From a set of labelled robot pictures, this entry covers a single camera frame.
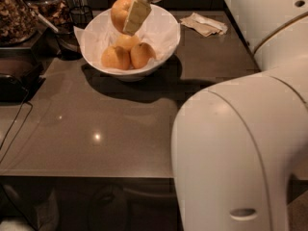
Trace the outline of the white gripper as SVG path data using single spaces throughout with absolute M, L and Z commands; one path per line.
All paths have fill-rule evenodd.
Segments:
M 133 0 L 124 22 L 123 33 L 133 36 L 150 15 L 150 3 L 157 3 L 160 1 L 162 0 Z

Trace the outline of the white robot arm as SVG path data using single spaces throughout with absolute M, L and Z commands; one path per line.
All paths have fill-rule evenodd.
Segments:
M 171 160 L 184 231 L 289 231 L 308 151 L 308 0 L 224 0 L 260 67 L 193 95 Z

